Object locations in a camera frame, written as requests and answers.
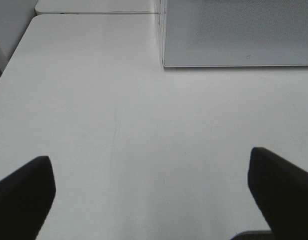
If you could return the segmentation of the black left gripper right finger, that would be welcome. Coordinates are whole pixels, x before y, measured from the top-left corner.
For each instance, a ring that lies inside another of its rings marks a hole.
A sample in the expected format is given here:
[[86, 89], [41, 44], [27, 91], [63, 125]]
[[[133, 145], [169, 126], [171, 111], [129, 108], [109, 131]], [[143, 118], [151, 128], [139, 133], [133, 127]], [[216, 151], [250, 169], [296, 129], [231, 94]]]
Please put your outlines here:
[[248, 187], [277, 240], [308, 240], [308, 172], [266, 148], [255, 147]]

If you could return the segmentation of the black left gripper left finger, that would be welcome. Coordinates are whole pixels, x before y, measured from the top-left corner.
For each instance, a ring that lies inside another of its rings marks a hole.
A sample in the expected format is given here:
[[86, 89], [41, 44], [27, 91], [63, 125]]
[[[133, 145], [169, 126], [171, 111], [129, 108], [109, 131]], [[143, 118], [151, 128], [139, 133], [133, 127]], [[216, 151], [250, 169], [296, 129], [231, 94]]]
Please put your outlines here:
[[36, 239], [55, 195], [48, 156], [36, 157], [0, 180], [0, 240]]

